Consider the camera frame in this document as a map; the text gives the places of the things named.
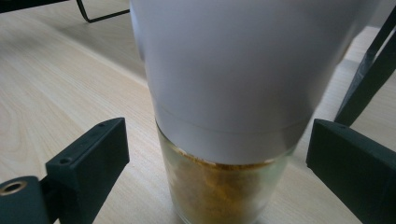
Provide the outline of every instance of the table surface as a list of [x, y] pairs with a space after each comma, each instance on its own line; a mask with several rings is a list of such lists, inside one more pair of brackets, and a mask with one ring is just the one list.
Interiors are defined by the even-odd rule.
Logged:
[[[127, 0], [84, 1], [90, 17]], [[333, 120], [376, 28], [336, 68], [313, 118]], [[396, 78], [352, 128], [396, 148]], [[147, 79], [130, 15], [86, 23], [74, 1], [0, 15], [0, 182], [46, 175], [46, 161], [107, 119], [125, 117], [130, 163], [95, 223], [182, 223], [171, 203]], [[360, 223], [305, 164], [312, 121], [258, 223]]]

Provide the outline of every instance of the hole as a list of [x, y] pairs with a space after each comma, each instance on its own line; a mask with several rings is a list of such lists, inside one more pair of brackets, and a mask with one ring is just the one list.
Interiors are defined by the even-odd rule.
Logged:
[[15, 181], [13, 183], [7, 184], [5, 187], [0, 189], [0, 196], [6, 196], [9, 194], [16, 193], [27, 186], [26, 181]]
[[59, 161], [60, 164], [67, 164], [71, 161], [72, 159], [70, 158], [63, 158]]

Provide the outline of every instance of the black metal stand leg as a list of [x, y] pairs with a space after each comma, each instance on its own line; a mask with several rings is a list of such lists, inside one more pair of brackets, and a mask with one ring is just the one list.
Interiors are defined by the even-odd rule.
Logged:
[[396, 33], [391, 35], [396, 26], [396, 7], [367, 49], [358, 71], [335, 118], [335, 122], [350, 126], [370, 103], [376, 92], [384, 85], [396, 68]]
[[78, 5], [79, 11], [81, 12], [81, 15], [84, 18], [84, 20], [89, 22], [89, 23], [93, 23], [93, 22], [96, 22], [96, 21], [102, 21], [102, 20], [105, 20], [105, 19], [108, 19], [108, 18], [112, 18], [112, 17], [116, 17], [116, 16], [119, 16], [119, 15], [122, 15], [122, 14], [129, 13], [129, 9], [127, 9], [127, 10], [123, 10], [123, 11], [120, 11], [120, 12], [116, 12], [116, 13], [112, 13], [112, 14], [109, 14], [109, 15], [105, 15], [103, 17], [98, 17], [98, 18], [95, 18], [95, 19], [89, 19], [88, 15], [87, 15], [87, 12], [85, 11], [84, 4], [82, 4], [82, 0], [77, 0], [77, 5]]

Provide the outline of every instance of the glass jar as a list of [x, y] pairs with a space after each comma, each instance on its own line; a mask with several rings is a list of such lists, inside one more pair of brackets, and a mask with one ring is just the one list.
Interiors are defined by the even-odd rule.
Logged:
[[256, 164], [218, 164], [189, 155], [158, 133], [172, 201], [185, 223], [253, 223], [290, 154]]

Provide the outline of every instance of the wood grain surface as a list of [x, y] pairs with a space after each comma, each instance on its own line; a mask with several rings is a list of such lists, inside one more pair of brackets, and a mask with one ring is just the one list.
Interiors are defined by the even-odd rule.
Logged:
[[[90, 17], [127, 0], [84, 1]], [[314, 118], [333, 120], [377, 29], [367, 27], [334, 72]], [[352, 126], [396, 148], [396, 78]], [[86, 23], [75, 1], [0, 14], [0, 182], [46, 175], [46, 161], [93, 125], [125, 117], [131, 162], [95, 223], [182, 223], [170, 199], [130, 15]], [[311, 125], [258, 223], [360, 223], [306, 168]]]

